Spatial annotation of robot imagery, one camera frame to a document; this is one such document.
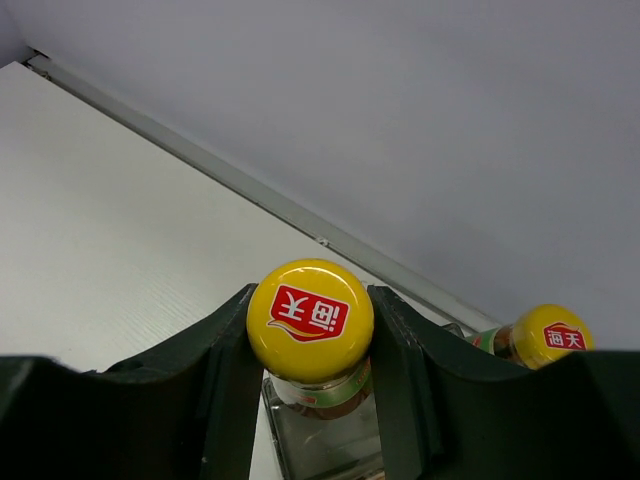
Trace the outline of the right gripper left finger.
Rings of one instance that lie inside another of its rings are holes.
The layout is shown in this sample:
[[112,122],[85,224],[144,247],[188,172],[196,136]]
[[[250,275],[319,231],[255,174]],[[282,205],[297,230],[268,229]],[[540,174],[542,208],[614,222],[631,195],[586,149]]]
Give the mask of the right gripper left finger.
[[247,285],[212,314],[103,372],[1,360],[5,479],[245,479],[262,368]]

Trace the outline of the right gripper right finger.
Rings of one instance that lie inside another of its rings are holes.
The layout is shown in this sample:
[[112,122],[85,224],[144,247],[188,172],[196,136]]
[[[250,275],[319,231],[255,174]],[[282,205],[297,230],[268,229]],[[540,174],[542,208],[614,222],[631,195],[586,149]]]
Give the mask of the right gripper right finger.
[[639,356],[572,353],[532,371],[372,286],[370,358],[390,479],[635,479]]

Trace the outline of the yellow-cap sauce bottle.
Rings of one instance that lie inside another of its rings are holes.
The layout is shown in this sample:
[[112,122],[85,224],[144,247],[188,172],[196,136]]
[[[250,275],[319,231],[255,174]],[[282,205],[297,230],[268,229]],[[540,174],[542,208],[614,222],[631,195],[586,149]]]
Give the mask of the yellow-cap sauce bottle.
[[466,340],[486,353],[531,370],[570,353],[595,348],[584,321],[556,304],[536,306],[513,324],[470,335]]
[[334,420],[371,394],[373,305],[345,267],[322,259],[278,267],[254,290],[246,329],[275,394],[299,414]]

